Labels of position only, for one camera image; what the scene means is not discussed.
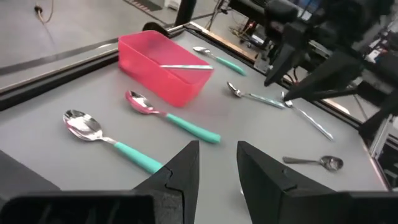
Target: metal spoon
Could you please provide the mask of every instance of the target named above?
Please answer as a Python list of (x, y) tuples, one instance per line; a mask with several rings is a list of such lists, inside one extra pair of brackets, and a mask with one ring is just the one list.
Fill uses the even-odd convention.
[[(282, 99), (285, 97), (285, 93), (282, 92)], [(325, 130), (325, 128), (323, 128), (320, 124), (318, 124), (313, 118), (311, 118), (306, 112), (296, 108), (295, 106), (293, 106), (293, 102), (291, 100), (286, 101), (285, 105), (289, 108), (294, 109), (295, 111), (298, 111), (301, 115), (304, 116), (304, 118), (306, 118), (314, 127), (316, 127), (324, 136), (326, 136), (326, 138), (328, 138), (331, 141), (334, 141), (335, 139), (333, 138), (333, 136), (327, 131)]]
[(198, 69), (198, 70), (212, 70), (211, 65), (161, 65), (162, 68), (181, 68), (181, 69)]
[(63, 122), (76, 137), (85, 141), (102, 140), (112, 144), (124, 155), (151, 174), (157, 172), (163, 165), (141, 152), (109, 137), (103, 136), (100, 124), (90, 115), (77, 110), (68, 110), (63, 115)]
[(318, 161), (306, 160), (306, 159), (296, 159), (291, 157), (283, 157), (283, 162), (286, 164), (317, 164), (323, 166), (328, 171), (340, 170), (344, 162), (342, 159), (334, 156), (323, 156)]
[(182, 118), (179, 118), (170, 113), (166, 113), (163, 111), (157, 111), (155, 108), (149, 103), (147, 98), (142, 96), (141, 94), (135, 93), (133, 91), (127, 91), (125, 94), (126, 99), (130, 102), (130, 105), (138, 112), (142, 114), (158, 114), (174, 124), (180, 126), (181, 128), (189, 131), (195, 136), (201, 138), (202, 140), (211, 142), (211, 143), (219, 143), (221, 141), (221, 136), (216, 133), (212, 133), (211, 131), (207, 131), (203, 128), (200, 128), (188, 121), (185, 121)]
[(243, 93), (239, 89), (235, 88), (232, 85), (232, 83), (226, 82), (226, 84), (228, 85), (228, 88), (231, 90), (231, 92), (235, 96), (237, 96), (239, 98), (248, 97), (248, 98), (252, 98), (254, 100), (258, 100), (260, 102), (266, 103), (268, 105), (275, 106), (276, 108), (279, 108), (279, 109), (285, 109), (286, 108), (285, 105), (283, 103), (279, 102), (279, 101), (271, 100), (271, 99), (268, 99), (268, 98), (264, 98), (262, 96), (258, 96), (258, 95), (252, 94), (252, 93)]
[(239, 66), (235, 65), (234, 63), (232, 63), (232, 62), (230, 62), (230, 61), (228, 61), (228, 60), (225, 60), (225, 59), (223, 59), (223, 58), (221, 58), (221, 57), (216, 57), (216, 56), (214, 56), (214, 55), (210, 52), (210, 50), (207, 49), (207, 48), (205, 48), (205, 47), (193, 47), (193, 49), (194, 49), (195, 51), (197, 51), (197, 52), (203, 54), (203, 55), (207, 55), (207, 56), (209, 56), (209, 57), (215, 59), (217, 62), (222, 63), (223, 65), (225, 65), (225, 66), (227, 66), (228, 68), (234, 70), (235, 72), (238, 72), (238, 73), (241, 74), (241, 75), (246, 75), (246, 73), (244, 72), (244, 70), (243, 70), (241, 67), (239, 67)]

